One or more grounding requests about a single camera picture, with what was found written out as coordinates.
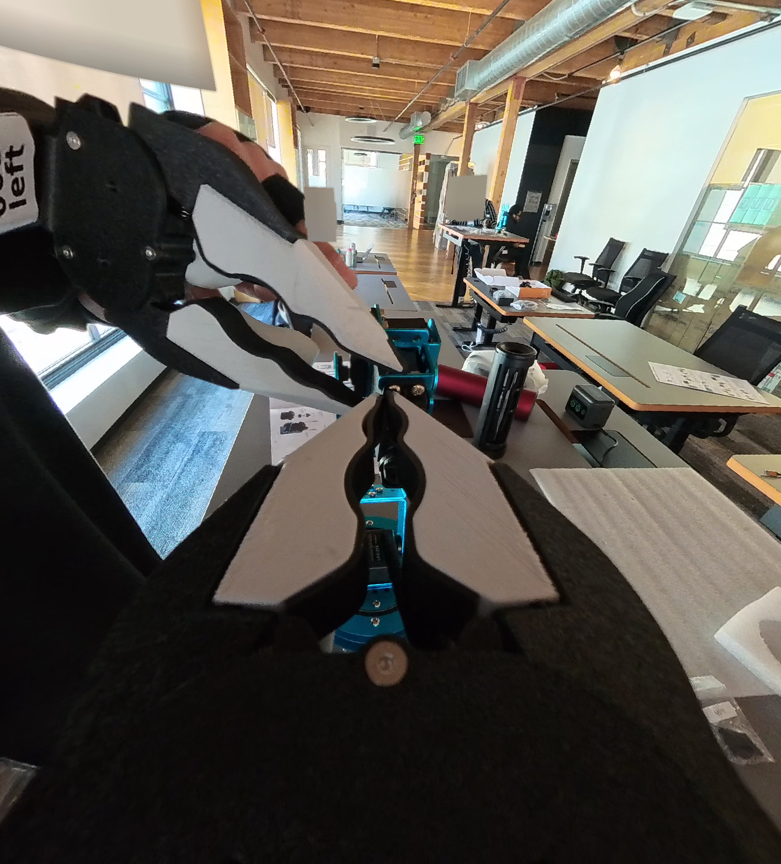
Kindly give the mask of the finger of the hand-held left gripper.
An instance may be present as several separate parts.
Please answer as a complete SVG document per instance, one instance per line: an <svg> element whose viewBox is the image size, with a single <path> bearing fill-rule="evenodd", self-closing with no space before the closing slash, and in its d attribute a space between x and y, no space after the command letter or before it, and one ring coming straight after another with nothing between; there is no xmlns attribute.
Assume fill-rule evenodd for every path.
<svg viewBox="0 0 781 864"><path fill-rule="evenodd" d="M264 284L289 311L320 324L343 349L399 372L386 331L315 243L289 242L203 184L191 214L196 256L186 281L203 288Z"/></svg>
<svg viewBox="0 0 781 864"><path fill-rule="evenodd" d="M362 397L313 367L320 349L296 330L266 325L221 299L187 303L167 338L242 390L315 409L349 409Z"/></svg>

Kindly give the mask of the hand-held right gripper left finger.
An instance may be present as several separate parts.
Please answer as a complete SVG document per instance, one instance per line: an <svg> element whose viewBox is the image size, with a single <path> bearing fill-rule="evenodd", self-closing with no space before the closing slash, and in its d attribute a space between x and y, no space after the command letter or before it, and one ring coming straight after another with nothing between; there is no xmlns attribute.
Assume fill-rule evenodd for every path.
<svg viewBox="0 0 781 864"><path fill-rule="evenodd" d="M367 589L360 503L374 481L375 418L364 399L280 467L214 602L300 617L317 636L350 619Z"/></svg>

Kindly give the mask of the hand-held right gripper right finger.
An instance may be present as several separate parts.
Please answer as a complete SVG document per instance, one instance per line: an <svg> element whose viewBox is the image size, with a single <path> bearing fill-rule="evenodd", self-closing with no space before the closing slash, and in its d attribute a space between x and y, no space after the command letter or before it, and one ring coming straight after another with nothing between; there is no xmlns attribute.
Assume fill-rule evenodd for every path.
<svg viewBox="0 0 781 864"><path fill-rule="evenodd" d="M559 601L495 463L393 392L382 418L408 498L394 584L409 640L442 647L471 621Z"/></svg>

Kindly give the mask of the blue toy robot arm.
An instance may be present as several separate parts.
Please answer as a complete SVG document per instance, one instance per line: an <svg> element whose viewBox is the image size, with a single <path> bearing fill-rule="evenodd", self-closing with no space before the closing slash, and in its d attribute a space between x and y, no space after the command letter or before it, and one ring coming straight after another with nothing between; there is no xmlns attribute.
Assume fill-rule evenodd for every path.
<svg viewBox="0 0 781 864"><path fill-rule="evenodd" d="M400 372L387 371L360 359L342 361L334 355L335 376L355 394L395 392L431 413L439 380L440 337L433 319L386 317L378 306L372 313L382 325L402 362ZM368 585L361 608L331 636L332 653L354 653L374 638L404 638L391 571L402 562L406 537L406 492L397 484L392 463L396 447L376 446L375 477L360 507L368 552Z"/></svg>

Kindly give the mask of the wooden standing desk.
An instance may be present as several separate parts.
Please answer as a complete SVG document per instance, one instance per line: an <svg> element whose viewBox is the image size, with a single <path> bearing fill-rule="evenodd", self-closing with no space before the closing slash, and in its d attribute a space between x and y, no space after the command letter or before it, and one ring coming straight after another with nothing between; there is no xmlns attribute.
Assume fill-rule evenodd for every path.
<svg viewBox="0 0 781 864"><path fill-rule="evenodd" d="M443 235L446 235L448 238L457 241L457 246L459 250L463 249L462 243L466 241L482 243L483 261L485 261L491 245L509 244L511 246L525 247L528 243L528 238L515 235L514 233L510 232L450 224L440 224L437 225L437 227L441 230L441 233ZM464 273L465 268L459 263L459 260L457 258L454 259L454 262L457 279L453 287L451 302L436 303L435 305L437 308L466 308L471 306L470 304L466 304L460 301L459 288L463 286L464 280L464 276L461 276L460 274Z"/></svg>

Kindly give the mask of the person's left hand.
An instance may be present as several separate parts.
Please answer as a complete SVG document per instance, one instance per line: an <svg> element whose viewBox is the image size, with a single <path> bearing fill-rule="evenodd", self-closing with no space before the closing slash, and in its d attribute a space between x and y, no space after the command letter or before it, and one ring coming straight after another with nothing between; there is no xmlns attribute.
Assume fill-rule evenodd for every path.
<svg viewBox="0 0 781 864"><path fill-rule="evenodd" d="M288 180L288 174L282 165L271 159L258 144L218 121L207 120L198 126L196 131L239 156L262 183L287 222L304 237L307 236L305 196ZM330 243L318 242L314 245L342 276L349 288L357 286L356 275ZM234 290L257 301L270 302L275 299L275 294L269 288L257 283L239 283L234 286Z"/></svg>

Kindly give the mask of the printed instruction sheet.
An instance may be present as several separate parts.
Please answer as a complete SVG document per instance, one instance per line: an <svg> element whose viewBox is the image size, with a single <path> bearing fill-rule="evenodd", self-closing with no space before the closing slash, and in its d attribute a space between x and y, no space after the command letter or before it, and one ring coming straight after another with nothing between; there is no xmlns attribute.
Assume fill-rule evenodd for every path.
<svg viewBox="0 0 781 864"><path fill-rule="evenodd" d="M297 448L333 424L337 414L269 399L269 429L271 463L279 465Z"/></svg>

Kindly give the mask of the black slotted cylinder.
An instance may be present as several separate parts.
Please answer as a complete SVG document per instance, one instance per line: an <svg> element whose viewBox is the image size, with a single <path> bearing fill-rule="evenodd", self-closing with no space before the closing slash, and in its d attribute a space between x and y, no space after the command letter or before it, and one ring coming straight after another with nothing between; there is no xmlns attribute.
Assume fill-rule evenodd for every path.
<svg viewBox="0 0 781 864"><path fill-rule="evenodd" d="M494 351L472 439L473 445L491 458L504 455L528 370L536 357L536 349L513 341L500 343Z"/></svg>

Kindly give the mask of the thick red metal tube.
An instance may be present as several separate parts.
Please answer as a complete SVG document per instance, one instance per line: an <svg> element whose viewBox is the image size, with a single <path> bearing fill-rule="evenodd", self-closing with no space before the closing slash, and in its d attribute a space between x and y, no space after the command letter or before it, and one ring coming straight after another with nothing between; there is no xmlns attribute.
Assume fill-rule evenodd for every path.
<svg viewBox="0 0 781 864"><path fill-rule="evenodd" d="M489 381L489 375L470 373L445 364L438 365L439 375L436 393L445 398L454 398L461 403L480 408ZM537 393L524 388L519 396L514 417L526 421L537 400Z"/></svg>

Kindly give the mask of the white foam sheet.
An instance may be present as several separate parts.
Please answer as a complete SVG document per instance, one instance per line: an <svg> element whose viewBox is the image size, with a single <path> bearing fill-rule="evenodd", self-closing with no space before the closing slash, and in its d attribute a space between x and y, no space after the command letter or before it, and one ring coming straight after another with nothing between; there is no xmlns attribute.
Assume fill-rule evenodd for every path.
<svg viewBox="0 0 781 864"><path fill-rule="evenodd" d="M690 468L535 468L547 500L611 558L689 677L734 697L770 695L716 640L747 604L781 588L781 543Z"/></svg>

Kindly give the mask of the beige roller blind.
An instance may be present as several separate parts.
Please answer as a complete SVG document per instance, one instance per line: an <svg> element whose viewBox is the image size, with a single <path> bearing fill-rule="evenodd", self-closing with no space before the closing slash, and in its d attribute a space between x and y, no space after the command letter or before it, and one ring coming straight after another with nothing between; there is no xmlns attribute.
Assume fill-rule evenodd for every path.
<svg viewBox="0 0 781 864"><path fill-rule="evenodd" d="M0 1L0 46L213 90L198 1Z"/></svg>

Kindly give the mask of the black flat pad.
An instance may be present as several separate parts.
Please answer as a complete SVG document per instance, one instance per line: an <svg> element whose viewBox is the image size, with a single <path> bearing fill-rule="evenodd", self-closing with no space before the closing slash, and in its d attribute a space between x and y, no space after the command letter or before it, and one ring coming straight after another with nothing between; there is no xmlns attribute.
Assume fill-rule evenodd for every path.
<svg viewBox="0 0 781 864"><path fill-rule="evenodd" d="M593 468L656 468L618 431L602 428L570 432L573 446Z"/></svg>

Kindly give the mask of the small black power box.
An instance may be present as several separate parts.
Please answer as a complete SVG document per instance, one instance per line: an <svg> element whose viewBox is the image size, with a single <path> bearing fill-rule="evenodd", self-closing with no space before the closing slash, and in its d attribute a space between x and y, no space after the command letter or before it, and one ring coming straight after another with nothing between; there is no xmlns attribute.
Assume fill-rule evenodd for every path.
<svg viewBox="0 0 781 864"><path fill-rule="evenodd" d="M576 384L565 406L566 414L581 429L603 429L612 416L615 401L610 394L590 383Z"/></svg>

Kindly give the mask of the white plastic bag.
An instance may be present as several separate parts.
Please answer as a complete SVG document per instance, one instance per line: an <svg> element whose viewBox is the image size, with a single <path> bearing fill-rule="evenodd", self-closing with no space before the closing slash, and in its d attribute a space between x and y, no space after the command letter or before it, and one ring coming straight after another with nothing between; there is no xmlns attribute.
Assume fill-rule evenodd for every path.
<svg viewBox="0 0 781 864"><path fill-rule="evenodd" d="M462 370L488 378L496 355L497 351L492 350L472 351L463 362ZM532 391L539 391L545 385L547 385L547 378L543 370L535 362L528 369L525 387Z"/></svg>

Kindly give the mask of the person's dark clothing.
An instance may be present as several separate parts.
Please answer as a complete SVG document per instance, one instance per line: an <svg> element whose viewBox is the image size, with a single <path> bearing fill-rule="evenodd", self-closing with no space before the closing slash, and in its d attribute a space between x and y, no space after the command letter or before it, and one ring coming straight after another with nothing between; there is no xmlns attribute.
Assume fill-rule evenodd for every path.
<svg viewBox="0 0 781 864"><path fill-rule="evenodd" d="M0 328L0 757L41 765L160 558Z"/></svg>

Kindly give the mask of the printed paper sheet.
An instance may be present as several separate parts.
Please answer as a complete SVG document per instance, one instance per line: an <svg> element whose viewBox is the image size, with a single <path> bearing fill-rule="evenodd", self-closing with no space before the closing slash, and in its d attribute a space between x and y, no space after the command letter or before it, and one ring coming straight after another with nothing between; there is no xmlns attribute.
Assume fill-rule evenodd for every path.
<svg viewBox="0 0 781 864"><path fill-rule="evenodd" d="M654 378L660 383L680 386L716 396L767 404L767 399L751 383L722 373L707 373L655 362L648 363Z"/></svg>

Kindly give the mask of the white foam cutout piece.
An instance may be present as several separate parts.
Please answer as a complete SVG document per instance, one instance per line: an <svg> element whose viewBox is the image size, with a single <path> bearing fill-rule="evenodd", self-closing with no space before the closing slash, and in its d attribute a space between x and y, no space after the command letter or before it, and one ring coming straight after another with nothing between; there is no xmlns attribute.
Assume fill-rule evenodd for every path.
<svg viewBox="0 0 781 864"><path fill-rule="evenodd" d="M781 662L768 647L761 633L764 622L781 623L781 588L736 612L715 639L758 680L781 697Z"/></svg>

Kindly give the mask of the pile of small screw bags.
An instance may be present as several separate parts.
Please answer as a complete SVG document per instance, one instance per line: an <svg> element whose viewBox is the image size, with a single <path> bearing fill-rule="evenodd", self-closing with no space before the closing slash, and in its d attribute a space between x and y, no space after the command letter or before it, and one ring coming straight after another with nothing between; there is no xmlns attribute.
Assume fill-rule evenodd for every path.
<svg viewBox="0 0 781 864"><path fill-rule="evenodd" d="M690 684L721 750L735 765L774 763L763 740L752 728L736 699L712 675L693 676Z"/></svg>

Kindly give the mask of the black mesh office chair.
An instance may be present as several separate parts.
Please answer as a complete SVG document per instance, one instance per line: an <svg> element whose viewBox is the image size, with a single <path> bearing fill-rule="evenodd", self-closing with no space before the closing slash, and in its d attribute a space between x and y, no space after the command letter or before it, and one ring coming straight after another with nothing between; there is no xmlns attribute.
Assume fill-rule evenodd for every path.
<svg viewBox="0 0 781 864"><path fill-rule="evenodd" d="M759 385L781 363L781 321L740 306L694 355L735 378Z"/></svg>

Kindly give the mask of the silver air duct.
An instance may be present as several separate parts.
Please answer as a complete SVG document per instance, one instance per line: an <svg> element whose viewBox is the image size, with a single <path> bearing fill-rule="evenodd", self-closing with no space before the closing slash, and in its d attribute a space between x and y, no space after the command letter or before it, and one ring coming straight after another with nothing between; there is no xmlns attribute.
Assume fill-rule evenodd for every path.
<svg viewBox="0 0 781 864"><path fill-rule="evenodd" d="M466 62L458 71L454 98L467 102L500 85L532 63L570 41L631 9L644 15L639 2L554 1L528 19L484 58Z"/></svg>

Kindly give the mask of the glass partition wall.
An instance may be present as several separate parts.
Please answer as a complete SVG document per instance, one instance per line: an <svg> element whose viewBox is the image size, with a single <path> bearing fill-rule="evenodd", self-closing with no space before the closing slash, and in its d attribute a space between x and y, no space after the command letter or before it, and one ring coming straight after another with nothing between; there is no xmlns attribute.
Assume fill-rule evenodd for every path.
<svg viewBox="0 0 781 864"><path fill-rule="evenodd" d="M645 328L692 351L740 306L781 321L781 92L745 102ZM781 363L762 388L781 397Z"/></svg>

